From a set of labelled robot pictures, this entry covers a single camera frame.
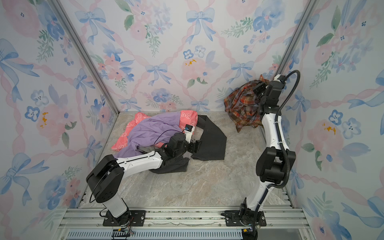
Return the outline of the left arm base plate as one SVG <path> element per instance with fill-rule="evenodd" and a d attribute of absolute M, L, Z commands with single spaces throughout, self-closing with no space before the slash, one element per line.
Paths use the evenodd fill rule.
<path fill-rule="evenodd" d="M 114 217 L 110 211 L 106 212 L 106 215 L 104 216 L 104 227 L 142 227 L 144 225 L 145 217 L 146 217 L 146 211 L 145 210 L 137 210 L 132 211 L 128 210 L 124 214 L 122 214 L 120 217 L 116 218 Z"/>

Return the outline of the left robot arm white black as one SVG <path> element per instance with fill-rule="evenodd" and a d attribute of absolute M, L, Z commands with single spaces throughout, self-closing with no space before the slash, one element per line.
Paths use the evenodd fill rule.
<path fill-rule="evenodd" d="M 202 144 L 201 141 L 191 140 L 191 136 L 175 133 L 159 149 L 140 156 L 105 156 L 86 178 L 96 202 L 103 204 L 114 218 L 127 214 L 129 208 L 118 195 L 122 179 L 144 171 L 156 174 L 185 172 L 190 159 L 184 154 L 197 153 Z"/>

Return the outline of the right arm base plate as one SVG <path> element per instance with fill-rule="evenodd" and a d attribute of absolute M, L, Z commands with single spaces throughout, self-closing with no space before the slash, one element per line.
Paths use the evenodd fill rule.
<path fill-rule="evenodd" d="M 240 211 L 224 211 L 221 216 L 225 218 L 227 227 L 246 227 L 260 228 L 266 227 L 266 217 L 264 212 L 255 212 L 246 210 L 244 213 Z"/>

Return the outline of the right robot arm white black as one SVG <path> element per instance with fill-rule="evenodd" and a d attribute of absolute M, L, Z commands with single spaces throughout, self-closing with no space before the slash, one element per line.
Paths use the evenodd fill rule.
<path fill-rule="evenodd" d="M 281 126 L 281 110 L 289 98 L 284 100 L 281 106 L 278 105 L 286 81 L 287 77 L 278 75 L 268 84 L 261 82 L 254 89 L 260 99 L 259 115 L 265 131 L 266 148 L 256 165 L 259 187 L 245 199 L 245 207 L 239 214 L 245 226 L 250 226 L 260 219 L 264 201 L 271 190 L 285 187 L 296 160 L 296 154 L 290 151 Z"/>

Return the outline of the red plaid cloth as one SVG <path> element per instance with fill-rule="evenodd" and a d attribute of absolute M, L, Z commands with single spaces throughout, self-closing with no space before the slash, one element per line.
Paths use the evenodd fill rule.
<path fill-rule="evenodd" d="M 268 82 L 269 80 L 260 75 L 258 80 L 242 85 L 224 99 L 225 112 L 234 122 L 238 133 L 245 126 L 257 128 L 262 125 L 258 113 L 260 98 L 254 93 L 254 89 L 258 84 Z"/>

